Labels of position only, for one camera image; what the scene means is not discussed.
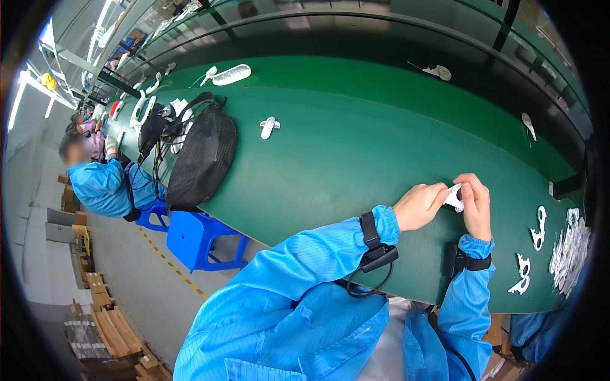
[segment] green workbench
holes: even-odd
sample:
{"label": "green workbench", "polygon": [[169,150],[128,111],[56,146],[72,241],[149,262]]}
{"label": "green workbench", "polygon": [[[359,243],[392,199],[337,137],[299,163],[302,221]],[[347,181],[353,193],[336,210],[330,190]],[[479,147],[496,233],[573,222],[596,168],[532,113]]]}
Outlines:
{"label": "green workbench", "polygon": [[[300,230],[359,216],[378,204],[391,206],[418,183],[451,185],[458,174],[474,172],[491,192],[497,271],[489,284],[489,310],[541,312],[561,302],[548,263],[555,233],[574,204],[553,199],[548,182],[574,172],[543,138],[529,146],[519,116],[451,82],[388,66],[324,57],[262,57],[216,66],[223,71],[238,63],[252,67],[249,78],[189,88],[206,65],[171,73],[154,93],[163,104],[190,101],[203,91],[228,97],[223,111],[237,126],[237,153],[203,210],[273,246]],[[126,131],[121,150],[134,161],[137,136],[129,118],[135,102],[127,98],[106,127],[114,137]],[[270,116],[282,127],[263,140],[259,123]],[[168,154],[165,185],[174,161]],[[153,155],[142,168],[150,173],[152,162]],[[537,252],[529,228],[539,229],[540,205],[547,211],[546,240]],[[442,208],[424,228],[402,233],[400,258],[383,290],[441,304],[449,281],[442,275],[445,243],[466,232],[462,214]],[[520,280],[516,253],[531,261],[523,295],[508,293]],[[386,273],[378,269],[356,281],[377,286]]]}

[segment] blue plastic stool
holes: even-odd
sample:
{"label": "blue plastic stool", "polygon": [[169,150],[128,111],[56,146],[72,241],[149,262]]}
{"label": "blue plastic stool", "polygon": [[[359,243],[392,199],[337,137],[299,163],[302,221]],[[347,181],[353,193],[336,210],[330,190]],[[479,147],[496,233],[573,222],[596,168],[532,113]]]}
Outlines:
{"label": "blue plastic stool", "polygon": [[[151,224],[151,214],[157,215],[157,218],[159,219],[161,225]],[[158,232],[167,233],[170,227],[165,224],[165,221],[163,221],[163,218],[161,218],[161,216],[167,216],[167,204],[161,200],[156,199],[152,203],[152,206],[151,204],[148,204],[142,208],[142,213],[140,214],[138,219],[135,220],[135,224],[138,226],[147,227],[151,230],[156,230]]]}
{"label": "blue plastic stool", "polygon": [[[242,236],[237,245],[235,257],[230,262],[221,262],[210,253],[213,250],[212,242],[222,235]],[[242,260],[248,237],[203,213],[172,213],[166,244],[167,248],[191,272],[193,270],[242,269],[248,264]]]}

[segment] black mesh bag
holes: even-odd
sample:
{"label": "black mesh bag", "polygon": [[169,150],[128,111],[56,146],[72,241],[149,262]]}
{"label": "black mesh bag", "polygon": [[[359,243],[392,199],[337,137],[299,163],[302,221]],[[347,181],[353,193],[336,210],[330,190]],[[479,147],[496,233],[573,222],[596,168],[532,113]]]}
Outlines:
{"label": "black mesh bag", "polygon": [[154,104],[146,121],[142,124],[138,136],[138,151],[140,151],[138,164],[144,162],[144,159],[148,157],[155,144],[160,140],[165,126],[175,119],[176,113],[171,106],[168,108],[159,103]]}
{"label": "black mesh bag", "polygon": [[197,205],[212,197],[233,163],[237,130],[233,120],[220,110],[214,94],[197,96],[177,120],[182,121],[186,110],[202,102],[205,109],[193,121],[171,172],[165,193],[170,210],[198,211]]}

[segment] worker's right hand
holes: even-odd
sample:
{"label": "worker's right hand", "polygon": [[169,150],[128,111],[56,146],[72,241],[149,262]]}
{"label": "worker's right hand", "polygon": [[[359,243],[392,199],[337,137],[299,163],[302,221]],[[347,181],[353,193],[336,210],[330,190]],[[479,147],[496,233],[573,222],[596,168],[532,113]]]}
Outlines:
{"label": "worker's right hand", "polygon": [[118,153],[118,142],[114,137],[106,136],[106,160],[110,158],[110,156],[116,156]]}
{"label": "worker's right hand", "polygon": [[474,173],[464,173],[453,180],[462,184],[464,202],[464,224],[472,238],[481,241],[492,240],[491,215],[489,213],[489,189]]}

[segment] pink jacket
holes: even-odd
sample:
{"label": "pink jacket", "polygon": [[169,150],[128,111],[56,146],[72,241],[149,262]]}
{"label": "pink jacket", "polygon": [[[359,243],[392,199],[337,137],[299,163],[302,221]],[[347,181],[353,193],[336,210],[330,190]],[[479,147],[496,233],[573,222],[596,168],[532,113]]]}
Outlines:
{"label": "pink jacket", "polygon": [[83,132],[91,132],[91,136],[88,138],[93,148],[91,157],[97,161],[100,161],[106,157],[106,137],[101,131],[95,132],[95,125],[97,122],[98,121],[95,119],[90,119],[81,124],[81,128]]}

